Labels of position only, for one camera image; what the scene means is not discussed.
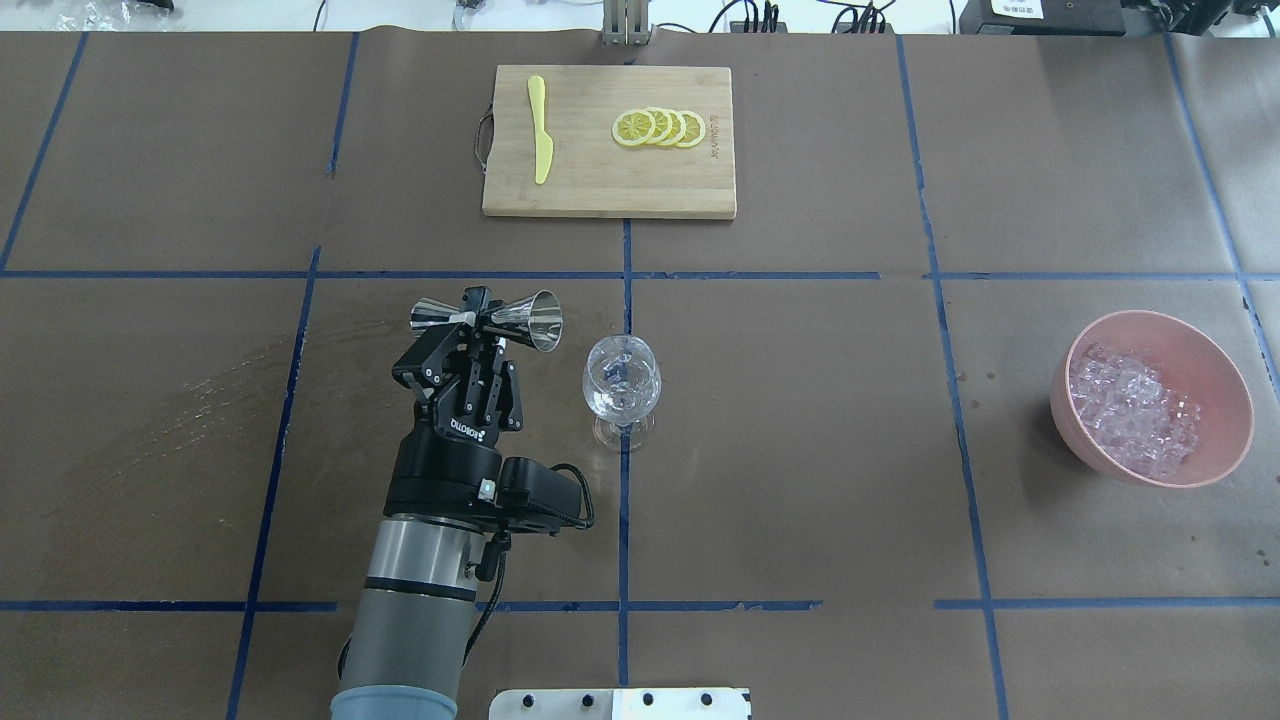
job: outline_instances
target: pink bowl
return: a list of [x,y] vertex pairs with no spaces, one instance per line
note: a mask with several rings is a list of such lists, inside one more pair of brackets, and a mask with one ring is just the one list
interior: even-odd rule
[[[1094,343],[1117,351],[1149,351],[1166,387],[1185,392],[1203,409],[1199,445],[1178,473],[1155,480],[1133,473],[1107,456],[1085,432],[1071,406],[1068,369]],[[1253,442],[1253,402],[1240,370],[1204,333],[1161,313],[1124,310],[1103,315],[1071,343],[1053,374],[1050,392],[1053,424],[1066,445],[1089,468],[1140,486],[1196,488],[1231,474]]]

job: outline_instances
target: glass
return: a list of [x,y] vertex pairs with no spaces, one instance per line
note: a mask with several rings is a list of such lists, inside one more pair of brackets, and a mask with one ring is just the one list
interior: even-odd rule
[[639,450],[653,430],[659,395],[658,360],[645,341],[616,334],[591,347],[582,370],[582,397],[595,413],[595,438],[605,446]]

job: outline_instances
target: yellow knife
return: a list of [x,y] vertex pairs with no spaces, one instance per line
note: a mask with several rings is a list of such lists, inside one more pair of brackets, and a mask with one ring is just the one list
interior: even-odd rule
[[552,154],[556,143],[547,135],[547,82],[543,76],[529,76],[529,104],[534,109],[534,182],[547,182],[552,172]]

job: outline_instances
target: black box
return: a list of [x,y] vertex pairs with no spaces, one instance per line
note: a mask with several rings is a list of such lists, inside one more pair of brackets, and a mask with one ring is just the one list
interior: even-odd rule
[[1124,29],[1120,0],[969,0],[960,13],[963,35],[1121,36]]

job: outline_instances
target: cutting board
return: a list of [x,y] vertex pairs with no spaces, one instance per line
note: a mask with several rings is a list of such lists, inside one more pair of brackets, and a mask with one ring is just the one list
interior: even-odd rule
[[[534,183],[529,76],[547,81],[550,174]],[[707,120],[690,147],[622,147],[613,120],[634,108],[692,110]],[[485,215],[700,218],[737,214],[728,68],[498,65]]]

